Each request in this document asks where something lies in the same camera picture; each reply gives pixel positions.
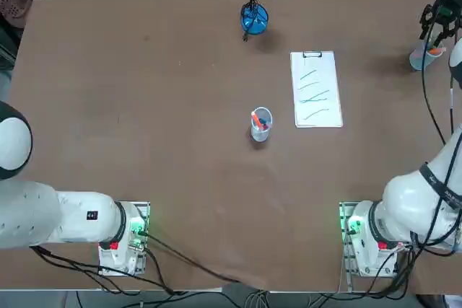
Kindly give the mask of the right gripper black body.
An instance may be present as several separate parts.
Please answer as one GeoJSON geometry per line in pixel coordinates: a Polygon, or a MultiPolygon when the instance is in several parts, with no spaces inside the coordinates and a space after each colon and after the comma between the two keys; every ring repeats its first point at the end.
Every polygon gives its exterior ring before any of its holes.
{"type": "Polygon", "coordinates": [[[454,0],[436,0],[437,22],[454,22],[461,15],[461,5],[454,0]]]}

